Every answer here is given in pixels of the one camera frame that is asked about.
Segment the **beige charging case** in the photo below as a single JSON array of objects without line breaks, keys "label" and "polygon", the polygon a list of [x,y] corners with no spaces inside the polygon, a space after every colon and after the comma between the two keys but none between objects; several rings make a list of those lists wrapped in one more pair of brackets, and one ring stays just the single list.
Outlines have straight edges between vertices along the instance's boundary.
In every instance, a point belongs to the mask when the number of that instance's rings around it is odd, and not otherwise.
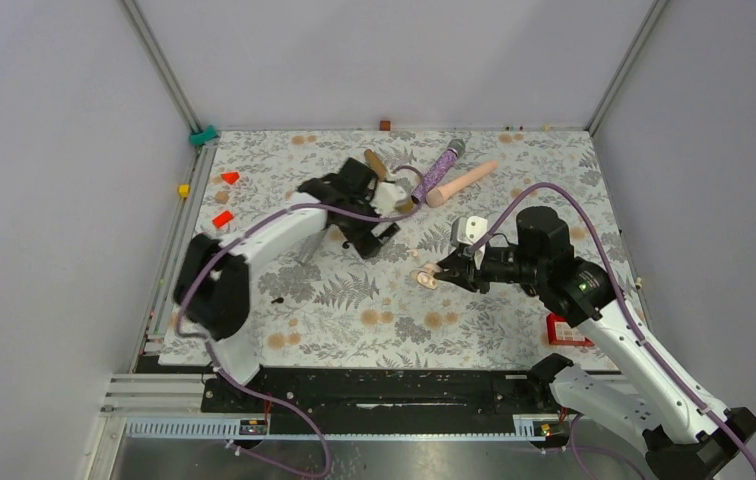
[{"label": "beige charging case", "polygon": [[414,269],[410,273],[411,279],[418,285],[429,289],[436,290],[438,288],[437,273],[441,273],[442,268],[434,263],[426,263],[421,267]]}]

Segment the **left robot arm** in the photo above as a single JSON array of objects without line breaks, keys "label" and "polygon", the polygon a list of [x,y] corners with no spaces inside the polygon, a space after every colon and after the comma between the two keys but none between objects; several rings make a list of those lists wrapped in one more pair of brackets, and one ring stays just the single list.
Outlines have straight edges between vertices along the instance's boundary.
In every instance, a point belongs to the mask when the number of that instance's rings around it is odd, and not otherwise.
[{"label": "left robot arm", "polygon": [[252,282],[269,263],[295,245],[336,227],[363,259],[375,257],[398,231],[396,208],[410,195],[398,181],[382,180],[349,158],[336,173],[303,182],[284,204],[243,233],[220,239],[192,238],[173,290],[181,338],[204,341],[214,369],[230,379],[226,398],[242,411],[263,401],[255,377],[261,362],[242,329],[249,317]]}]

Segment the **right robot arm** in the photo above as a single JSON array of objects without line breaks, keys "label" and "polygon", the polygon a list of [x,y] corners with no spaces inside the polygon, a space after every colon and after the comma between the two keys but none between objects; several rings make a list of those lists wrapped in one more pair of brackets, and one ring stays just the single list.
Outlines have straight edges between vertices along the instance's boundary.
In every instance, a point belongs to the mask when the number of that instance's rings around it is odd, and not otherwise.
[{"label": "right robot arm", "polygon": [[516,216],[517,243],[474,249],[487,227],[476,216],[453,222],[454,250],[439,262],[437,279],[477,293],[493,283],[520,286],[589,339],[638,393],[626,395],[551,354],[529,371],[533,407],[590,417],[642,454],[659,479],[712,479],[740,453],[756,432],[754,414],[727,407],[657,344],[608,272],[575,255],[555,210],[525,208]]}]

